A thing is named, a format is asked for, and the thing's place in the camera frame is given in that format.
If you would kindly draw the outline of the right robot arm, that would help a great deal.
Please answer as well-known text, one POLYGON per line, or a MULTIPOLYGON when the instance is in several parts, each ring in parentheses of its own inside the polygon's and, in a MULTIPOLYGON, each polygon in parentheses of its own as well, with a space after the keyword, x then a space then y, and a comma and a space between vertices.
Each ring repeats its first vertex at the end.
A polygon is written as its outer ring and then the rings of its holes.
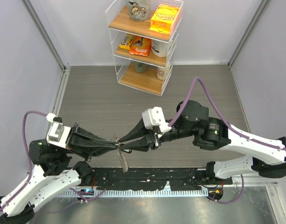
POLYGON ((148 151, 163 142, 194 137, 200 149, 227 150, 242 156, 229 161, 211 161, 206 165, 205 179, 215 184, 234 175, 258 173, 261 177, 286 176, 286 137, 276 140, 244 132, 221 119, 210 117, 209 109, 189 100, 177 106, 176 119, 165 120, 161 107, 147 109, 138 124, 120 138, 121 150, 148 151))

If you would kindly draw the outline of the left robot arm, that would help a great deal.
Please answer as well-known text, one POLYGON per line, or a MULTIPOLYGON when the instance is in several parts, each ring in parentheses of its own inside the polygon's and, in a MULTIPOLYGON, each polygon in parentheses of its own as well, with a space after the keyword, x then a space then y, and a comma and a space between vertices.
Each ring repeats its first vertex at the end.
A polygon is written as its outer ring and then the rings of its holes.
POLYGON ((29 144, 32 169, 28 176, 8 195, 0 196, 0 223, 25 224, 60 193, 91 184, 94 172, 88 160, 117 148, 116 142, 78 125, 68 127, 52 122, 46 138, 29 144))

